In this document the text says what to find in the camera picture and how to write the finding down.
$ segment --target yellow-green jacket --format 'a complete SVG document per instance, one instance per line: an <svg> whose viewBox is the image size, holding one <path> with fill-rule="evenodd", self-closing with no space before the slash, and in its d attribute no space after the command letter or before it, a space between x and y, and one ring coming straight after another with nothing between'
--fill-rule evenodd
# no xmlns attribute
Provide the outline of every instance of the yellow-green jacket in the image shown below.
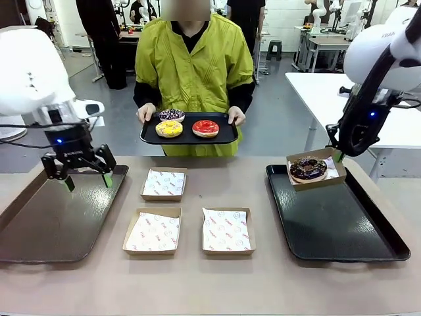
<svg viewBox="0 0 421 316"><path fill-rule="evenodd" d="M171 22L160 18L141 33L136 54L136 81L159 88L161 109L222 112L228 90L252 82L253 61L239 26L212 14L194 50L189 53ZM242 139L227 145L165 145L169 156L232 156Z"/></svg>

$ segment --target beige table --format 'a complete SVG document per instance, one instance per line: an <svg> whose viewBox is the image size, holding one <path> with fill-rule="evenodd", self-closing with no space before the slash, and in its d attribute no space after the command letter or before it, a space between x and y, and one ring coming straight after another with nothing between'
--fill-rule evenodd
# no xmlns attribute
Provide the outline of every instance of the beige table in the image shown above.
<svg viewBox="0 0 421 316"><path fill-rule="evenodd" d="M77 264L0 265L0 309L40 315L279 313L374 315L421 310L421 245L411 227L353 161L345 160L412 251L402 263L310 263L285 243L265 166L279 157L171 159L118 157L125 183L91 254ZM189 168L174 258L130 257L122 250L139 189L149 167ZM38 166L21 185L40 171ZM201 253L201 208L250 207L253 256L208 259Z"/></svg>
<svg viewBox="0 0 421 316"><path fill-rule="evenodd" d="M331 65L331 70L335 69L339 53L341 51L346 51L350 46L351 42L345 41L342 38L332 37L332 38L311 38L310 42L316 47L314 50L314 59L313 65L311 67L312 71L316 69L317 56L319 51L335 51L334 61Z"/></svg>

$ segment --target yellow glazed donut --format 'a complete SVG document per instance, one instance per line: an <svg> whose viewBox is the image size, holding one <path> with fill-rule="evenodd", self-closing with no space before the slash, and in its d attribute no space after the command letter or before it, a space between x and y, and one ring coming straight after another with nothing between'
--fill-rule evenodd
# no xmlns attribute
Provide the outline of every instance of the yellow glazed donut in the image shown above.
<svg viewBox="0 0 421 316"><path fill-rule="evenodd" d="M155 127L157 134L165 138L173 138L183 132L183 126L175 120L166 120Z"/></svg>

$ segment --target donut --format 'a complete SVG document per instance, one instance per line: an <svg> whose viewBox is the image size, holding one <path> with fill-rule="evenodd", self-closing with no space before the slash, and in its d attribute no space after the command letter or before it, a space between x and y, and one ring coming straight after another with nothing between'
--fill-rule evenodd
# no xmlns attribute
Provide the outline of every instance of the donut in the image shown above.
<svg viewBox="0 0 421 316"><path fill-rule="evenodd" d="M307 157L293 162L289 168L292 179L299 183L311 183L325 179L328 166L322 159Z"/></svg>
<svg viewBox="0 0 421 316"><path fill-rule="evenodd" d="M175 120L166 120L159 123L155 130L157 134L165 138L173 138L180 135L183 132L183 126L181 123L176 122Z"/></svg>
<svg viewBox="0 0 421 316"><path fill-rule="evenodd" d="M211 120L198 120L193 124L193 133L203 138L212 138L218 135L219 125Z"/></svg>
<svg viewBox="0 0 421 316"><path fill-rule="evenodd" d="M159 118L161 121L165 120L175 120L181 123L184 120L184 112L180 110L170 109L170 110L163 110L159 113Z"/></svg>

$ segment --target chocolate donut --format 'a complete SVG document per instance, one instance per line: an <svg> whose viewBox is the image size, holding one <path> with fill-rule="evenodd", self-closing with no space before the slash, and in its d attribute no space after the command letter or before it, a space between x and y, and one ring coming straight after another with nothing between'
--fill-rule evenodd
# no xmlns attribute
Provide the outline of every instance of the chocolate donut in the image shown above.
<svg viewBox="0 0 421 316"><path fill-rule="evenodd" d="M328 166L324 160L312 157L298 159L289 168L292 178L300 183L323 180L327 170Z"/></svg>
<svg viewBox="0 0 421 316"><path fill-rule="evenodd" d="M184 116L185 115L183 111L176 109L163 110L159 113L159 118L161 121L175 120L181 123L184 120Z"/></svg>

